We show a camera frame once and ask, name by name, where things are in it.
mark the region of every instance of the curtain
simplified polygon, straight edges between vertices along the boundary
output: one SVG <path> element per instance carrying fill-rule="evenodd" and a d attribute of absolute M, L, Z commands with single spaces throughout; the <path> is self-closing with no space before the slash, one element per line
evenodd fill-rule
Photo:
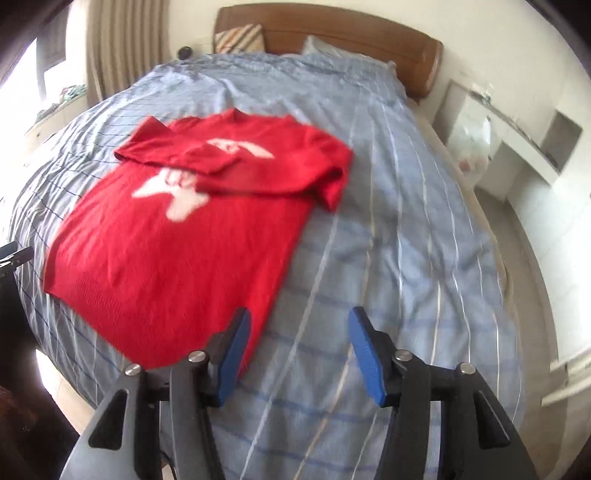
<path fill-rule="evenodd" d="M 37 86 L 45 100 L 45 72 L 66 59 L 68 9 L 62 10 L 37 35 Z"/>
<path fill-rule="evenodd" d="M 86 31 L 89 105 L 125 90 L 168 58 L 167 0 L 90 0 Z"/>

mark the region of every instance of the bed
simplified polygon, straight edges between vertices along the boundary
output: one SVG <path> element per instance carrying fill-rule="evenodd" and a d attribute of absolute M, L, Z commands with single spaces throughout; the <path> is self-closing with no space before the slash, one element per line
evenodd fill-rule
<path fill-rule="evenodd" d="M 304 4 L 222 8 L 215 31 L 253 22 L 273 55 L 158 66 L 78 116 L 10 175 L 1 237 L 35 249 L 17 283 L 45 353 L 93 406 L 129 363 L 44 293 L 40 279 L 62 220 L 117 166 L 113 149 L 144 117 L 167 122 L 230 107 L 289 113 L 348 143 L 355 157 L 339 210 L 313 212 L 250 367 L 212 412 L 226 476 L 373 478 L 389 411 L 367 396 L 348 342 L 346 316 L 358 304 L 424 361 L 472 362 L 518 424 L 518 336 L 496 241 L 449 153 L 409 107 L 408 97 L 419 102 L 432 88 L 443 46 L 392 21 Z M 394 60 L 398 78 L 357 59 L 282 56 L 298 53 L 307 34 Z M 426 478 L 436 477 L 439 417 L 434 403 Z M 166 419 L 161 430 L 170 450 Z"/>

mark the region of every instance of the red t-shirt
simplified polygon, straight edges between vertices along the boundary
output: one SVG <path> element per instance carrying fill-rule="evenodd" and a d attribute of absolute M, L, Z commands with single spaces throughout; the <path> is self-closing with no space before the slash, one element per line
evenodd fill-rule
<path fill-rule="evenodd" d="M 131 361 L 171 365 L 252 314 L 248 360 L 314 201 L 334 211 L 351 150 L 294 118 L 148 118 L 62 223 L 44 289 Z"/>

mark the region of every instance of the white wall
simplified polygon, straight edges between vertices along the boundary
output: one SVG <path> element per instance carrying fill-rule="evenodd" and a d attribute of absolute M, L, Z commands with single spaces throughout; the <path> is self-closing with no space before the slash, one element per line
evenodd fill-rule
<path fill-rule="evenodd" d="M 574 54 L 557 109 L 583 128 L 552 188 L 524 170 L 509 193 L 540 264 L 566 362 L 591 349 L 591 79 Z"/>
<path fill-rule="evenodd" d="M 253 0 L 170 0 L 171 55 L 183 45 L 210 52 L 217 9 Z M 445 45 L 441 75 L 422 105 L 432 120 L 449 78 L 493 86 L 493 101 L 541 139 L 566 79 L 560 34 L 525 0 L 322 0 L 421 30 Z"/>

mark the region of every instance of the wooden headboard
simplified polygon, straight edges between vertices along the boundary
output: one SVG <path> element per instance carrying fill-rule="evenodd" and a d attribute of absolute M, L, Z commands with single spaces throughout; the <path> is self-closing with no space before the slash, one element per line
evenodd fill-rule
<path fill-rule="evenodd" d="M 420 100 L 435 83 L 443 44 L 385 18 L 310 4 L 246 4 L 223 7 L 214 34 L 250 23 L 263 26 L 268 53 L 299 53 L 307 35 L 378 60 L 396 62 L 409 97 Z"/>

